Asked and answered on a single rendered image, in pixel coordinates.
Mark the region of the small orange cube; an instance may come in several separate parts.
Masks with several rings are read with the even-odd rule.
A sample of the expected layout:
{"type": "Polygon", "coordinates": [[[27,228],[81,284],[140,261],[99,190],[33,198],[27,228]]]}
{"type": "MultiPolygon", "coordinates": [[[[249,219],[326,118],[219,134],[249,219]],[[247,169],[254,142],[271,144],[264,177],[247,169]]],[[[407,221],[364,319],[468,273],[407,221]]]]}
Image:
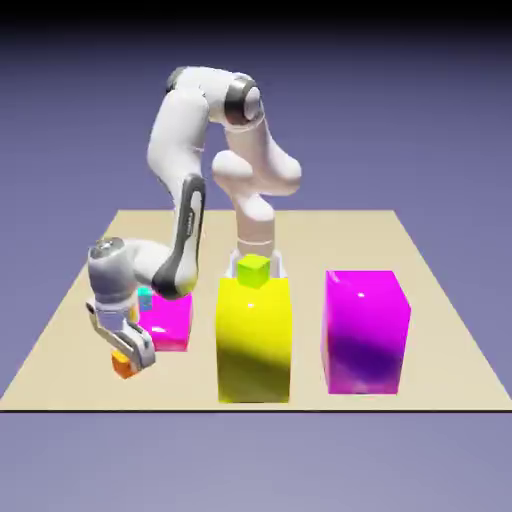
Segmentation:
{"type": "Polygon", "coordinates": [[[114,371],[122,378],[128,379],[138,373],[131,360],[118,350],[111,353],[111,362],[114,371]]]}

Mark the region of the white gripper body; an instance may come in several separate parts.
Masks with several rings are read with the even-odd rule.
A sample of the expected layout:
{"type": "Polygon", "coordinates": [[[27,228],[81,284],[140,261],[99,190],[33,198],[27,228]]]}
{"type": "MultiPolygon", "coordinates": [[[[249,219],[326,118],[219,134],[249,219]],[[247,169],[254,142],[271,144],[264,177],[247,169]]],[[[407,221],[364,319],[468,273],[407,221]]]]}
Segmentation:
{"type": "Polygon", "coordinates": [[[93,329],[131,362],[133,349],[139,348],[146,353],[145,368],[155,363],[155,347],[151,335],[138,323],[137,302],[126,303],[117,310],[102,309],[96,302],[86,302],[86,308],[93,329]]]}

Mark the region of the small lime green cube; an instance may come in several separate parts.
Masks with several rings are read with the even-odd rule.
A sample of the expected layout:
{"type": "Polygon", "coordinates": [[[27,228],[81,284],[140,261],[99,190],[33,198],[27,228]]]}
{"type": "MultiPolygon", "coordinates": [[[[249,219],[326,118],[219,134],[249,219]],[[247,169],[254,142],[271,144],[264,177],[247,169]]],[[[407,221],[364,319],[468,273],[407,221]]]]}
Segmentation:
{"type": "Polygon", "coordinates": [[[237,281],[240,285],[257,289],[269,279],[269,258],[257,254],[247,254],[237,262],[237,281]]]}

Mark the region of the large yellow box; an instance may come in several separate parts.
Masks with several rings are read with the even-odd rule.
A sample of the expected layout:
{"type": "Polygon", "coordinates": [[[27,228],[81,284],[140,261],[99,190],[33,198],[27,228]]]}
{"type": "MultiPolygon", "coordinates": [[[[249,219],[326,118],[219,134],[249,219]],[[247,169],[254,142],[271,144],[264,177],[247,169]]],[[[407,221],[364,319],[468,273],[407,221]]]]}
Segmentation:
{"type": "Polygon", "coordinates": [[[292,306],[286,278],[272,278],[259,288],[221,279],[215,335],[221,402],[289,401],[292,306]]]}

